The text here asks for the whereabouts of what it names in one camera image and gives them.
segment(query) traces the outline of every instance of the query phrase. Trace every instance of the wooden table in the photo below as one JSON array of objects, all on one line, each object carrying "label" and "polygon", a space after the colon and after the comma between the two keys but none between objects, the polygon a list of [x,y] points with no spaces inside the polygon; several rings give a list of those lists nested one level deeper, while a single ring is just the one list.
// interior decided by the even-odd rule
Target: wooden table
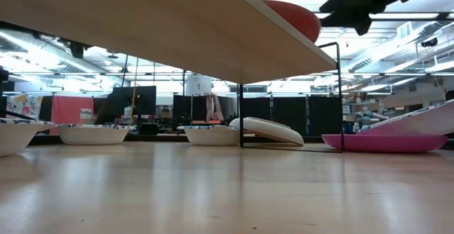
[{"label": "wooden table", "polygon": [[452,233],[453,156],[29,147],[0,158],[0,233]]},{"label": "wooden table", "polygon": [[239,84],[336,68],[261,0],[0,0],[0,21]]}]

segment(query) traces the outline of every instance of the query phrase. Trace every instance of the pink bowl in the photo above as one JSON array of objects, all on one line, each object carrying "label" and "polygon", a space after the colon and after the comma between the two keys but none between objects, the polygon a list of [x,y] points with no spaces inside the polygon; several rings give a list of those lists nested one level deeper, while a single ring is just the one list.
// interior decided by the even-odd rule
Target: pink bowl
[{"label": "pink bowl", "polygon": [[[341,135],[322,135],[326,144],[341,149]],[[422,153],[440,149],[447,137],[440,135],[344,135],[347,152]]]}]

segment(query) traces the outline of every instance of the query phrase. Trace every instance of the wooden floor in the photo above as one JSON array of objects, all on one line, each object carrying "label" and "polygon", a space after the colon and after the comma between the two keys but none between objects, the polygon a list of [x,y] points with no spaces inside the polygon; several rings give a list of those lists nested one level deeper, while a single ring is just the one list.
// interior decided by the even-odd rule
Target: wooden floor
[{"label": "wooden floor", "polygon": [[0,233],[453,233],[453,160],[451,151],[29,147],[0,158]]}]

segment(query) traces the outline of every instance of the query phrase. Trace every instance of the shelf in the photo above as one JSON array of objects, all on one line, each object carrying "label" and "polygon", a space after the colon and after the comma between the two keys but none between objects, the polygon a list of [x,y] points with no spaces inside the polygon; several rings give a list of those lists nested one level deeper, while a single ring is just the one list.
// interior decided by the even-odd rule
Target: shelf
[{"label": "shelf", "polygon": [[0,20],[248,84],[336,63],[261,0],[0,0]]}]

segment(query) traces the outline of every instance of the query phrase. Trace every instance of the white container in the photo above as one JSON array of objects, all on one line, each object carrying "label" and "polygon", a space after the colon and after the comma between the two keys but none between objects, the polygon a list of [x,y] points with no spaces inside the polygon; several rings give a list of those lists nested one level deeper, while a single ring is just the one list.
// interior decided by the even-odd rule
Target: white container
[{"label": "white container", "polygon": [[25,149],[39,131],[55,127],[54,123],[0,118],[0,157]]},{"label": "white container", "polygon": [[118,125],[63,124],[58,133],[67,145],[115,145],[123,142],[129,127]]},{"label": "white container", "polygon": [[225,126],[184,126],[187,139],[193,145],[236,146],[240,142],[240,131]]},{"label": "white container", "polygon": [[[301,135],[292,130],[289,126],[275,123],[274,121],[263,120],[260,118],[247,117],[243,119],[244,129],[252,134],[260,135],[274,140],[304,145]],[[236,118],[230,122],[230,127],[240,128],[240,119]]]},{"label": "white container", "polygon": [[454,132],[454,99],[362,127],[363,135],[447,135]]}]

